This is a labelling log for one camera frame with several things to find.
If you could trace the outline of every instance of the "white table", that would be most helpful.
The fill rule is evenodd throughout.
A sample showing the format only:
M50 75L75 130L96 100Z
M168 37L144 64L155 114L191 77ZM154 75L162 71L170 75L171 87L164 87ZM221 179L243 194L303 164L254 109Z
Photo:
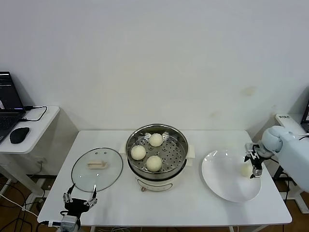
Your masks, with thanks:
M44 108L32 109L27 111L24 117L28 119L38 119L42 115ZM16 124L13 130L20 127L29 127L30 131L27 134L23 142L19 144L12 144L10 142L9 135L2 141L0 144L0 166L4 170L3 174L9 179L7 184L9 184L12 179L18 180L29 190L32 194L28 197L27 203L31 203L37 196L43 195L43 190L41 186L43 185L45 179L39 179L37 183L33 182L25 173L22 167L17 165L12 159L12 155L24 155L29 153L34 146L37 144L39 139L42 137L46 129L49 127L51 122L54 120L56 115L59 112L58 106L48 106L46 113L43 117L37 122L19 122ZM4 186L1 190L1 194L7 189L7 186Z
M124 168L118 180L98 192L98 203L81 216L84 226L255 226L259 231L270 224L292 221L267 169L261 177L259 195L246 203L228 202L215 193L201 179L201 162L209 152L229 149L245 152L245 143L251 142L242 130L187 130L182 131L189 144L195 146L196 158L192 167L185 167L181 181L171 190L141 192L123 156ZM132 131L81 131L63 163L38 221L61 221L64 210L62 194L72 185L71 170L85 152L97 147L119 150ZM89 199L90 193L74 189L72 197Z
M298 134L307 133L300 125L302 116L303 116L302 114L276 114L276 120L279 122L281 126L289 129L289 131L291 131L297 136ZM303 190L300 187L291 184L290 191L288 193L288 200L295 200L299 210L303 214L309 214L309 209L300 195L302 192ZM286 195L285 192L281 192L280 194L283 198L285 198Z

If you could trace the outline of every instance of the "white plate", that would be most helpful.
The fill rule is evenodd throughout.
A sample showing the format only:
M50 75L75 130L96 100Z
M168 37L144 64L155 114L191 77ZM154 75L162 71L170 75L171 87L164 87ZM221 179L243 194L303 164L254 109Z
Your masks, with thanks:
M218 196L231 202L246 202L260 192L261 179L243 177L243 164L243 155L227 150L212 151L202 162L202 174L206 184Z

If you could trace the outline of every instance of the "glass lid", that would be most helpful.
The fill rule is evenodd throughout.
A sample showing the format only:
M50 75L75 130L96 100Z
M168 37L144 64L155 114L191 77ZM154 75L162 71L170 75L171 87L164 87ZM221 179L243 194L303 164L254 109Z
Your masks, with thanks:
M83 154L74 164L71 177L75 186L85 192L93 192L111 186L122 172L120 154L110 148L96 148Z

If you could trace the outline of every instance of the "floor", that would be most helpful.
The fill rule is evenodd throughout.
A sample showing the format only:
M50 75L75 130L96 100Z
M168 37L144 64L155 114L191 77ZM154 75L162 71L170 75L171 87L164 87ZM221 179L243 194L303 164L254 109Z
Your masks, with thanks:
M7 179L5 177L0 177L0 183L5 183ZM50 190L51 186L53 185L54 180L49 179L46 180L45 184L43 185L43 189L45 190ZM285 191L286 190L286 185L284 182L279 181L276 183L277 188L279 191ZM20 184L19 182L13 184L14 187L17 189L21 190L23 194L27 197L30 194L30 191ZM16 189L9 187L5 194L7 198L11 199L12 201L15 201L18 204L23 204L23 197L21 193L19 193ZM308 193L302 193L303 199L306 202L307 205L309 205L309 194ZM24 212L20 212L20 208L7 208L3 207L3 205L6 206L15 206L14 204L8 202L6 199L1 198L0 199L0 232L35 232L35 228L37 225L37 220L34 215L30 213L25 214L26 221L30 222L33 225L33 229L31 231L31 228L28 224L24 224L22 227L22 230L20 230L21 227L21 221L19 220L17 224L15 225L15 222L11 223L9 226L7 226L5 229L2 230L2 228L17 218L18 214L20 213L20 218L23 217ZM309 232L309 215L304 215L302 214L296 203L294 201L287 201L287 206L288 209L292 215L293 222L285 225L284 227L284 232ZM37 208L35 205L31 208L31 211L35 214L39 214ZM101 231L110 231L111 228L97 228L97 232ZM89 227L84 227L83 230L85 232L89 232L90 228ZM140 232L140 228L129 228L131 232ZM55 228L48 228L46 226L40 226L39 227L39 232L54 232ZM221 228L221 227L216 227L216 228L143 228L143 232L229 232L228 228ZM277 225L277 226L268 226L265 229L261 230L261 232L282 232L282 225Z

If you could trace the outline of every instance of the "laptop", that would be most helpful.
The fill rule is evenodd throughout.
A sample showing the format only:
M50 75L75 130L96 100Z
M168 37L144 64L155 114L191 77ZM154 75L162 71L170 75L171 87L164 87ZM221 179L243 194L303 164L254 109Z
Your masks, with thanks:
M0 71L0 143L25 112L10 73Z
M306 110L304 112L303 118L301 119L300 125L309 133L309 102L307 103Z

